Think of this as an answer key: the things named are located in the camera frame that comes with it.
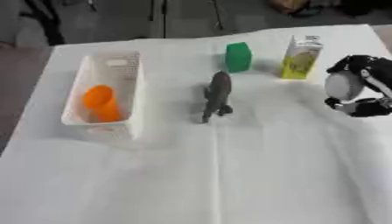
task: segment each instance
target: plastic cup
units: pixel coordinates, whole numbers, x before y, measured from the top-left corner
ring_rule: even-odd
[[[83,104],[100,122],[112,123],[121,120],[111,87],[99,85],[90,88],[83,96]]]

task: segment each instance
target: floor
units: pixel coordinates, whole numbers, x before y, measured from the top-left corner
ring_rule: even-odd
[[[162,38],[164,18],[160,6],[164,0],[155,0],[154,21],[149,20],[151,0],[95,0],[98,11],[93,12],[86,0],[67,0],[63,6],[55,0],[62,18],[62,31],[68,44],[116,41],[137,38]],[[261,29],[310,25],[392,24],[392,10],[375,10],[361,17],[348,17],[336,10],[324,10],[308,18],[292,18],[268,6],[268,0],[217,0],[224,30],[218,29],[212,0],[170,0],[166,17],[167,38],[200,38],[225,34],[252,32]],[[29,38],[19,38],[21,46],[42,46],[31,36],[39,36],[38,26],[32,21],[24,29]]]

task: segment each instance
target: juice box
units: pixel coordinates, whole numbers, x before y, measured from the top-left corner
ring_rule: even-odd
[[[283,60],[282,78],[306,79],[321,49],[323,45],[319,43],[318,36],[306,36],[301,40],[292,37]]]

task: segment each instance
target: green block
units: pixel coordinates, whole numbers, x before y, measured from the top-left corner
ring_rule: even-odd
[[[244,72],[250,69],[252,52],[246,43],[228,45],[226,48],[226,67],[230,73]]]

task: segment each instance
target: basket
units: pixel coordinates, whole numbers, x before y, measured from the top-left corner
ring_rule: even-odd
[[[118,143],[140,136],[143,130],[144,77],[139,52],[96,52],[86,56],[64,109],[61,121],[88,141]],[[123,120],[95,122],[83,95],[96,85],[114,90]]]

